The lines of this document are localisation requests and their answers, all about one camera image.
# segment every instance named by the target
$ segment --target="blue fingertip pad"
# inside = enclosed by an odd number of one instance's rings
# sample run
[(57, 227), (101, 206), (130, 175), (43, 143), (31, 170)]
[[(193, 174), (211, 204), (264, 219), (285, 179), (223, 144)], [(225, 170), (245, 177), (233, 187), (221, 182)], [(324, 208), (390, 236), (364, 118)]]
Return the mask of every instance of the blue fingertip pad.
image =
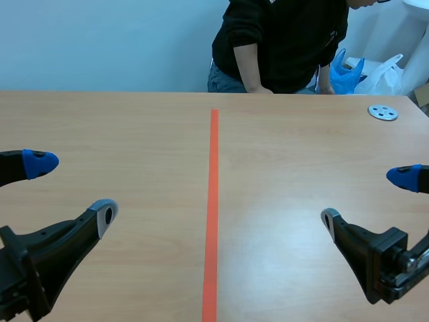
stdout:
[(421, 168), (421, 164), (412, 166), (406, 172), (400, 172), (398, 168), (393, 168), (389, 170), (386, 177), (394, 185), (412, 191), (413, 193), (418, 193), (418, 177)]
[(35, 156), (33, 150), (22, 150), (22, 162), (28, 180), (53, 171), (60, 163), (58, 157), (51, 152), (46, 152), (44, 156)]

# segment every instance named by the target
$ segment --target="blue plastic bag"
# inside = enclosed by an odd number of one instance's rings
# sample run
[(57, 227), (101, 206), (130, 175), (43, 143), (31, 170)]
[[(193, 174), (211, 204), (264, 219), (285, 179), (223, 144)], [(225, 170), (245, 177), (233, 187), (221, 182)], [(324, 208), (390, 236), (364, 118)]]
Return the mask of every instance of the blue plastic bag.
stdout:
[(339, 52), (339, 54), (334, 58), (330, 68), (330, 84), (332, 85), (335, 94), (338, 95), (346, 95), (346, 94), (354, 94), (355, 88), (359, 84), (361, 79), (361, 73), (363, 70), (363, 65), (365, 63), (365, 59), (362, 58), (358, 63), (356, 68), (347, 69), (343, 66), (344, 56), (346, 54), (346, 50), (343, 49)]

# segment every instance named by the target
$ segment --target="orange tape line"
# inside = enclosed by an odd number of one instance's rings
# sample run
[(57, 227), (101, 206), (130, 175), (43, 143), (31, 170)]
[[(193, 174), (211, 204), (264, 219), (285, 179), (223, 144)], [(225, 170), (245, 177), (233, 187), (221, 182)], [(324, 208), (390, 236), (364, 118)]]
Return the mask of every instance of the orange tape line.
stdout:
[(211, 113), (209, 153), (202, 322), (217, 321), (217, 246), (219, 233), (219, 110), (217, 109), (213, 109)]

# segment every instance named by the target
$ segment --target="black sweater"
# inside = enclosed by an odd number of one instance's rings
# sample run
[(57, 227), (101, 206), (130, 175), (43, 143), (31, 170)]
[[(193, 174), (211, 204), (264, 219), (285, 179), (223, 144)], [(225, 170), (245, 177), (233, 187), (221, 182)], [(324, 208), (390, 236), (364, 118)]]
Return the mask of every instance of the black sweater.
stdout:
[(346, 0), (230, 0), (212, 45), (214, 63), (241, 80), (233, 48), (257, 44), (262, 86), (294, 93), (330, 64), (348, 15)]

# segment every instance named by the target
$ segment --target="jeans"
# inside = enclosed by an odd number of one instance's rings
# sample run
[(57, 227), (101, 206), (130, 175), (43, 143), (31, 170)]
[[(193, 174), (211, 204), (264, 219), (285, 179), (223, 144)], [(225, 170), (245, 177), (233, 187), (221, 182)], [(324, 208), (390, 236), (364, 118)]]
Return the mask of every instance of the jeans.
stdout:
[[(207, 90), (209, 93), (247, 93), (241, 81), (225, 74), (214, 62), (208, 74)], [(312, 95), (314, 93), (308, 89), (302, 89), (296, 94)]]

